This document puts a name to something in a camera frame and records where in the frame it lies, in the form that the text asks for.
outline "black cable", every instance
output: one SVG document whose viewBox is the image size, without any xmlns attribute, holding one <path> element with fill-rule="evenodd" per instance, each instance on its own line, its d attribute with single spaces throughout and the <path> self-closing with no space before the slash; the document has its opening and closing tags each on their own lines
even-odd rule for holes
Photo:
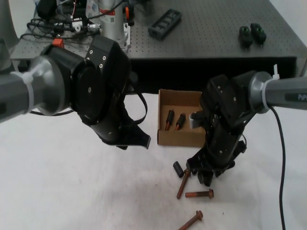
<svg viewBox="0 0 307 230">
<path fill-rule="evenodd" d="M 65 112 L 62 112 L 62 113 L 54 114 L 52 116 L 63 116 L 63 115 L 66 115 L 66 114 L 71 114 L 72 112 L 74 112 L 74 111 L 68 110 L 68 111 L 65 111 Z M 36 111 L 31 111 L 30 113 L 35 114 L 35 115 L 39 115 L 39 116 L 46 116 L 46 115 L 42 114 L 41 112 L 36 112 Z"/>
<path fill-rule="evenodd" d="M 285 174 L 285 169 L 286 169 L 286 150 L 285 150 L 285 146 L 284 146 L 282 124 L 280 122 L 279 116 L 278 116 L 277 112 L 275 111 L 275 109 L 273 107 L 269 106 L 269 108 L 272 110 L 272 112 L 274 113 L 274 115 L 276 117 L 278 128 L 279 128 L 279 133 L 280 133 L 280 139 L 282 141 L 283 166 L 282 166 L 282 178 L 281 178 L 280 188 L 279 188 L 279 209 L 280 209 L 280 217 L 281 217 L 281 220 L 282 220 L 282 227 L 283 227 L 283 230 L 285 230 L 286 226 L 284 224 L 284 216 L 283 216 L 283 184 L 284 184 L 284 174 Z"/>
<path fill-rule="evenodd" d="M 90 37 L 90 36 L 94 36 L 94 35 L 97 35 L 99 34 L 100 32 L 95 32 L 95 33 L 90 33 L 90 34 L 83 34 L 83 35 L 75 35 L 75 36 L 71 36 L 71 37 L 59 37 L 63 40 L 68 40 L 68 39 L 81 39 L 81 38 L 85 38 L 85 37 Z M 36 34 L 36 33 L 25 33 L 25 34 L 22 34 L 20 36 L 20 39 L 24 38 L 25 36 L 40 36 L 40 37 L 43 37 L 43 38 L 48 38 L 48 39 L 54 39 L 53 36 L 46 36 L 46 35 L 41 35 L 41 34 Z"/>
<path fill-rule="evenodd" d="M 248 145 L 248 141 L 246 140 L 246 137 L 243 134 L 242 134 L 242 136 L 243 136 L 243 138 L 245 140 L 245 146 L 247 146 Z"/>
</svg>

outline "brown cardboard box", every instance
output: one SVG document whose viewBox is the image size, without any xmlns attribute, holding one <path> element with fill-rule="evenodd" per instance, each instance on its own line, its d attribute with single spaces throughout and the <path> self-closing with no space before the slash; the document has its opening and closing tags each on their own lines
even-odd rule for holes
<svg viewBox="0 0 307 230">
<path fill-rule="evenodd" d="M 202 127 L 190 129 L 189 115 L 202 110 L 199 101 L 201 92 L 159 90 L 158 145 L 203 147 L 205 130 Z M 168 111 L 175 111 L 170 129 L 165 131 Z M 175 131 L 176 122 L 181 113 L 186 114 L 186 121 L 179 131 Z"/>
</svg>

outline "screw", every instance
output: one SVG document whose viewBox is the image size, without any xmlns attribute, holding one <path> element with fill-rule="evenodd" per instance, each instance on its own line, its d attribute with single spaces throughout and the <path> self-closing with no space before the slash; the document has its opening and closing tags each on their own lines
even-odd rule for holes
<svg viewBox="0 0 307 230">
<path fill-rule="evenodd" d="M 187 230 L 189 227 L 191 227 L 197 220 L 201 221 L 203 217 L 202 212 L 196 211 L 196 215 L 192 217 L 187 223 L 185 223 L 180 229 L 178 230 Z"/>
<path fill-rule="evenodd" d="M 209 191 L 186 193 L 186 198 L 192 197 L 209 197 L 210 199 L 214 197 L 213 189 L 209 188 Z"/>
<path fill-rule="evenodd" d="M 184 187 L 186 186 L 186 183 L 187 183 L 187 180 L 188 180 L 188 177 L 191 175 L 191 172 L 189 170 L 185 170 L 184 171 L 184 177 L 183 177 L 183 180 L 182 180 L 182 183 L 181 183 L 181 186 L 179 188 L 179 191 L 177 193 L 177 199 L 180 199 L 181 198 L 181 195 L 183 193 L 183 189 Z"/>
</svg>

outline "bolt thread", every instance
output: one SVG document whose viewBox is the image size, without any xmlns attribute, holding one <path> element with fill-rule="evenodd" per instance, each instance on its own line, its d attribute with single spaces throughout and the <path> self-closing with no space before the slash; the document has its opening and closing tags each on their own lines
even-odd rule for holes
<svg viewBox="0 0 307 230">
<path fill-rule="evenodd" d="M 197 220 L 199 220 L 198 216 L 195 215 L 190 219 L 187 223 L 185 223 L 180 229 L 178 230 L 187 230 L 189 227 L 191 227 Z"/>
<path fill-rule="evenodd" d="M 186 173 L 184 174 L 184 177 L 183 177 L 181 186 L 180 186 L 180 188 L 179 188 L 179 190 L 178 190 L 178 193 L 177 193 L 177 199 L 180 199 L 180 198 L 181 198 L 181 195 L 182 195 L 182 193 L 183 193 L 184 187 L 186 186 L 186 183 L 187 183 L 189 174 L 190 174 L 190 172 L 186 172 Z"/>
</svg>

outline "white table surface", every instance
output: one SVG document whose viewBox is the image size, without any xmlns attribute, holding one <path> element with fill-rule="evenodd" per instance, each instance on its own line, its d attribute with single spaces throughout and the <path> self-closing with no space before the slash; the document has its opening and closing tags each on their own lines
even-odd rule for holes
<svg viewBox="0 0 307 230">
<path fill-rule="evenodd" d="M 304 1 L 275 0 L 277 9 L 293 8 L 299 36 L 307 41 Z M 32 18 L 31 0 L 10 0 L 17 34 Z M 158 96 L 145 94 L 149 105 L 141 128 L 152 137 L 149 150 L 127 151 L 101 142 L 76 114 L 63 117 L 23 115 L 0 124 L 1 230 L 175 230 L 196 210 L 202 222 L 191 230 L 280 229 L 278 194 L 282 148 L 272 112 L 257 115 L 244 134 L 245 154 L 236 166 L 214 179 L 209 199 L 176 199 L 181 180 L 173 163 L 184 167 L 198 148 L 162 147 L 156 143 Z M 143 115 L 137 96 L 128 96 L 132 118 Z M 307 226 L 306 111 L 276 109 L 286 144 L 283 195 L 287 229 Z M 186 191 L 207 188 L 196 176 Z"/>
</svg>

